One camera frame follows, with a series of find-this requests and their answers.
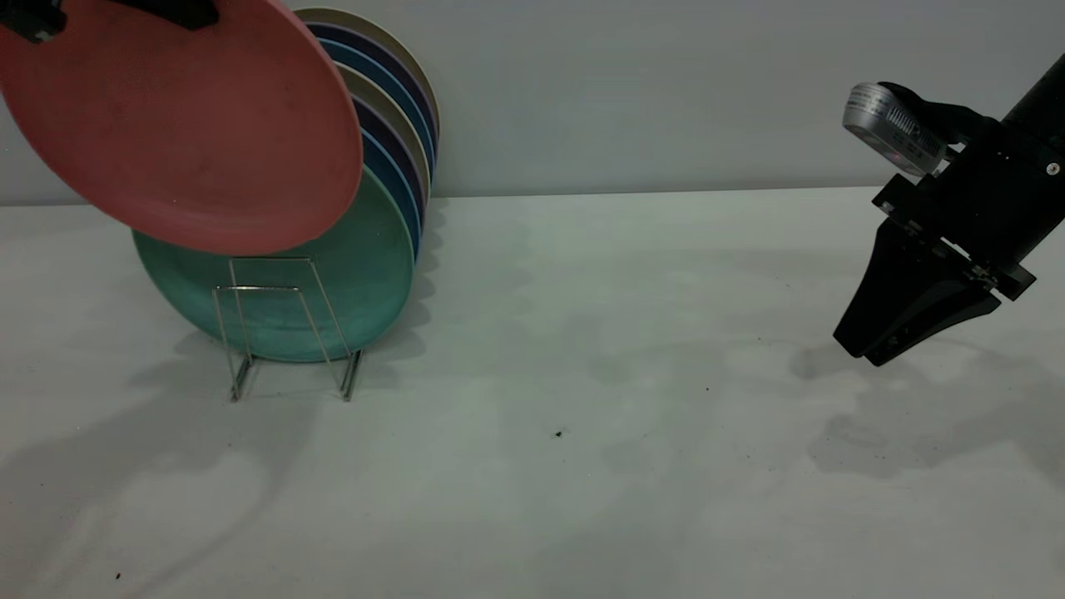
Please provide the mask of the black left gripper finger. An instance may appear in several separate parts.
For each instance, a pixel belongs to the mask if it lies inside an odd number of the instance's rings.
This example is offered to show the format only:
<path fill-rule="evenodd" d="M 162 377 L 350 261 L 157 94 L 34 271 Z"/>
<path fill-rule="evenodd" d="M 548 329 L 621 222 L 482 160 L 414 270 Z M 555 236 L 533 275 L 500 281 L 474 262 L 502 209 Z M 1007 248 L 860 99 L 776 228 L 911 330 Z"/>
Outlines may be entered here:
<path fill-rule="evenodd" d="M 1 1 L 1 23 L 31 44 L 42 44 L 65 30 L 67 15 L 62 1 Z"/>

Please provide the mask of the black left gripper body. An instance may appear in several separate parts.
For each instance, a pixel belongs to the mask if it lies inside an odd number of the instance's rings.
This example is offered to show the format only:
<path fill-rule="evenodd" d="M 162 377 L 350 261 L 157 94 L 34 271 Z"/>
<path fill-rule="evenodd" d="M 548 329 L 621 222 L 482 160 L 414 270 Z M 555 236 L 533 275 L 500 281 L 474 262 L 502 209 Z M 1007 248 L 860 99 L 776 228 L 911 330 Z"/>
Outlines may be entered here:
<path fill-rule="evenodd" d="M 213 1 L 109 1 L 109 23 L 129 32 L 196 32 L 220 22 Z"/>

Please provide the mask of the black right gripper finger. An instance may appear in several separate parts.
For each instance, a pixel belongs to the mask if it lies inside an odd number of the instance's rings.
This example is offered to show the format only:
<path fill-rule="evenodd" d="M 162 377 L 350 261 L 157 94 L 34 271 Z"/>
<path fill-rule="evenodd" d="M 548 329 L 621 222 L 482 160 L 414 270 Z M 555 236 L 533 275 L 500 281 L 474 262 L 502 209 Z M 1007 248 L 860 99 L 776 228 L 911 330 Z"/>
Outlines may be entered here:
<path fill-rule="evenodd" d="M 937 255 L 918 236 L 912 236 L 892 220 L 876 229 L 874 250 L 853 300 L 834 331 L 841 349 L 855 358 L 874 341 L 881 300 L 894 293 L 920 292 L 934 284 L 973 284 L 948 258 Z"/>
<path fill-rule="evenodd" d="M 1001 306 L 993 293 L 974 284 L 930 285 L 920 292 L 894 293 L 876 307 L 874 341 L 862 350 L 871 365 L 887 365 L 952 326 L 992 314 Z"/>

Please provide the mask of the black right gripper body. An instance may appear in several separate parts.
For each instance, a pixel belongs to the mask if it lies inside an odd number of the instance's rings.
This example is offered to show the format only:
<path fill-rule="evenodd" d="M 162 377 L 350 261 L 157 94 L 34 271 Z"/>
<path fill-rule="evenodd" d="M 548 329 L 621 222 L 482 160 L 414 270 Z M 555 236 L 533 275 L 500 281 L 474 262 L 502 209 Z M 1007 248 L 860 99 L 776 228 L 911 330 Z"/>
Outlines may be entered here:
<path fill-rule="evenodd" d="M 1023 259 L 1063 220 L 1063 133 L 985 122 L 943 174 L 894 176 L 874 205 L 910 234 L 953 246 L 968 277 L 1019 300 L 1036 280 Z"/>

